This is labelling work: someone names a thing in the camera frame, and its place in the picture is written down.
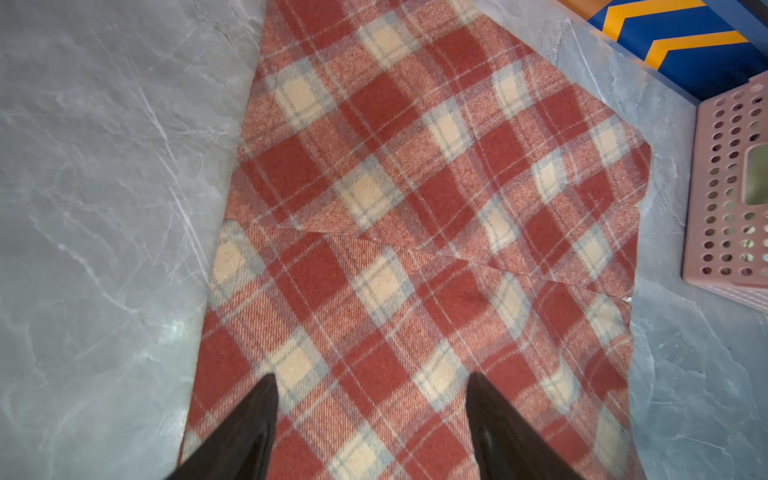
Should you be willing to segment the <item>red plaid skirt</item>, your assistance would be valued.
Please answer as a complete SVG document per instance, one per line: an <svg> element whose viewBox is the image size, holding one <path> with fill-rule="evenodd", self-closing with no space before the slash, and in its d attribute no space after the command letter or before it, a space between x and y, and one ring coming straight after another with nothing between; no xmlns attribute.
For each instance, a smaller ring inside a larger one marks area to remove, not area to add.
<svg viewBox="0 0 768 480"><path fill-rule="evenodd" d="M641 479L651 148L468 1L270 1L180 455L259 379L273 479L474 479L483 373L586 479Z"/></svg>

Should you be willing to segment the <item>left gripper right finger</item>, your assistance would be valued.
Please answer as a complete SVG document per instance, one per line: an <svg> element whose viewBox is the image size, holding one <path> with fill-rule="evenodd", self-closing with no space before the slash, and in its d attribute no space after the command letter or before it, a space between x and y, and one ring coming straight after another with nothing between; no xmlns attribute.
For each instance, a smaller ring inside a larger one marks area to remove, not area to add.
<svg viewBox="0 0 768 480"><path fill-rule="evenodd" d="M482 480L581 477L480 372L469 376L465 410Z"/></svg>

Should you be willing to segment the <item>pink perforated plastic basket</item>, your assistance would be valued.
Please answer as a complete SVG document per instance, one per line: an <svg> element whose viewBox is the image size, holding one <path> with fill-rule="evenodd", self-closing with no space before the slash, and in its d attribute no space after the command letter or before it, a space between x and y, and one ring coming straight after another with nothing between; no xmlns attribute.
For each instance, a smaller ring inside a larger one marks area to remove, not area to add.
<svg viewBox="0 0 768 480"><path fill-rule="evenodd" d="M759 311L767 309L767 203L744 203L751 147L767 144L767 75L697 110L682 278Z"/></svg>

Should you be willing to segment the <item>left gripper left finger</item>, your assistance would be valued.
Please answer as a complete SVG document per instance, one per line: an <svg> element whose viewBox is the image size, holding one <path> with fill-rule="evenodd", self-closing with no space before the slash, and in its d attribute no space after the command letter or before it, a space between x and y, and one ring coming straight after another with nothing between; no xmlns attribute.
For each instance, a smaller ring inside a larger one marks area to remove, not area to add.
<svg viewBox="0 0 768 480"><path fill-rule="evenodd" d="M265 479L277 431L278 406L278 386L270 373L168 479Z"/></svg>

